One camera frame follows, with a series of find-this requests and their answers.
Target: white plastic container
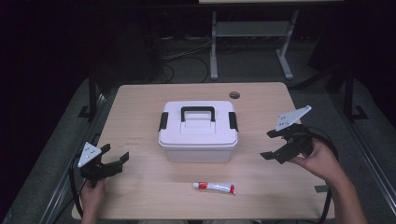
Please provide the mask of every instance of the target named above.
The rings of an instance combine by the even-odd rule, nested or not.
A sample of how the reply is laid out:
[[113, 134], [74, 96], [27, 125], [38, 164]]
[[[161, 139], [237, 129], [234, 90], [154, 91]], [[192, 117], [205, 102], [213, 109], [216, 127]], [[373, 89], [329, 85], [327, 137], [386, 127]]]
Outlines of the white plastic container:
[[226, 162], [238, 143], [236, 115], [228, 101], [168, 102], [159, 144], [174, 162]]

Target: gray carpet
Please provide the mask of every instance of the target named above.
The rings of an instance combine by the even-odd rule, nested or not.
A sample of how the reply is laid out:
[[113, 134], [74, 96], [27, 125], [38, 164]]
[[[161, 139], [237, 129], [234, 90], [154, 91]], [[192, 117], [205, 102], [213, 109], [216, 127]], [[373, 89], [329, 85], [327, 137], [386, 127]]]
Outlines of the gray carpet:
[[[164, 44], [167, 55], [202, 45], [196, 41], [181, 40], [169, 40]], [[295, 78], [293, 81], [285, 80], [275, 56], [275, 48], [280, 44], [281, 39], [258, 39], [249, 40], [248, 43], [238, 41], [237, 44], [219, 46], [217, 82], [280, 81], [292, 86], [317, 72], [306, 65], [315, 43], [293, 41], [287, 58]], [[208, 51], [194, 53], [189, 57], [166, 63], [166, 79], [174, 75], [170, 83], [196, 83], [204, 80], [209, 62]], [[152, 83], [162, 83], [164, 80], [165, 76], [160, 76]], [[396, 153], [396, 132], [376, 107], [368, 91], [358, 81], [355, 82], [354, 105], [362, 106], [369, 119], [357, 120], [355, 124], [347, 122], [340, 109], [343, 93], [330, 95], [324, 90], [326, 82], [327, 78], [324, 78], [302, 91], [290, 91], [297, 108], [305, 105], [313, 107], [313, 110], [302, 118], [302, 122], [324, 130], [332, 138], [339, 150], [340, 163], [356, 185], [369, 222], [396, 223], [396, 216], [390, 209], [383, 190], [375, 181], [354, 130], [359, 132], [371, 149], [392, 186], [396, 183], [396, 166], [392, 162]], [[81, 84], [12, 205], [7, 223], [51, 223], [71, 198], [68, 183], [63, 182], [68, 164], [77, 148], [85, 141], [91, 141], [96, 133], [102, 131], [116, 93], [117, 88], [114, 88], [105, 99], [99, 101], [98, 114], [95, 120], [89, 123], [87, 119], [78, 118], [80, 109], [88, 104], [88, 82]], [[57, 223], [78, 223], [71, 218], [71, 207], [67, 207]], [[99, 223], [127, 221], [100, 220]], [[281, 223], [295, 222], [290, 220]]]

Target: tube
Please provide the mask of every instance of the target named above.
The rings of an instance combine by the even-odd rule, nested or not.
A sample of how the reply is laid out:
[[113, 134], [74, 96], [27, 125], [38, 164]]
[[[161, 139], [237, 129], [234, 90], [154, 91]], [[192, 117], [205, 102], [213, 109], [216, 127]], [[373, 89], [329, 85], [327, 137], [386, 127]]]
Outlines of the tube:
[[209, 182], [197, 182], [192, 184], [196, 189], [215, 189], [223, 192], [235, 194], [236, 187], [232, 183], [209, 183]]

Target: box handle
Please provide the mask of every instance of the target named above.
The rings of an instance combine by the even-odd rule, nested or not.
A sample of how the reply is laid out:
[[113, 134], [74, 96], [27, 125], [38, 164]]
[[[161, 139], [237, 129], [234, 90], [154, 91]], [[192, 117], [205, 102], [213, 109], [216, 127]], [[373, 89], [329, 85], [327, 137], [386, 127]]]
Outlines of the box handle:
[[184, 112], [186, 111], [210, 111], [210, 121], [215, 122], [215, 107], [213, 106], [183, 106], [181, 107], [181, 122], [185, 122]]

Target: wooden table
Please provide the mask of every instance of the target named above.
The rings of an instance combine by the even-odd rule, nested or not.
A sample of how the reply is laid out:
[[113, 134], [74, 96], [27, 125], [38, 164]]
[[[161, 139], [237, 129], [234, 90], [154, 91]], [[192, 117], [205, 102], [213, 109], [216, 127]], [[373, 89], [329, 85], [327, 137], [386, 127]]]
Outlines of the wooden table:
[[[239, 99], [229, 93], [237, 91]], [[158, 143], [166, 102], [227, 100], [233, 103], [239, 143], [226, 163], [174, 163]], [[280, 113], [294, 110], [282, 83], [133, 85], [120, 87], [98, 146], [111, 144], [103, 163], [125, 152], [123, 172], [106, 181], [101, 218], [109, 219], [283, 219], [319, 218], [324, 181], [292, 164], [266, 161], [261, 152], [285, 144], [270, 139]], [[236, 194], [203, 192], [193, 182], [233, 182]], [[73, 217], [78, 218], [76, 209]], [[328, 217], [334, 217], [333, 207]]]

